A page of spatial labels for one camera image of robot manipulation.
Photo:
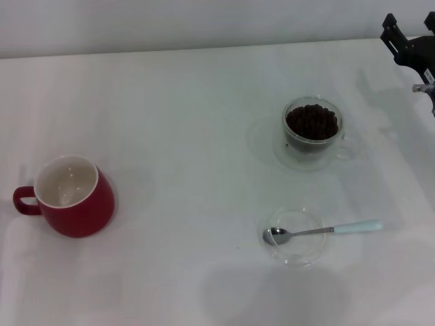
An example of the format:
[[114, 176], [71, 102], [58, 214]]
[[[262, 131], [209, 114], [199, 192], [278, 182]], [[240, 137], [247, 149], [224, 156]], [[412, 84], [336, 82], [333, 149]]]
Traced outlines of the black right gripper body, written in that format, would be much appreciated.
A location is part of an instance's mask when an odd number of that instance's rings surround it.
[[400, 41], [396, 64], [415, 70], [424, 82], [434, 82], [434, 36], [421, 36]]

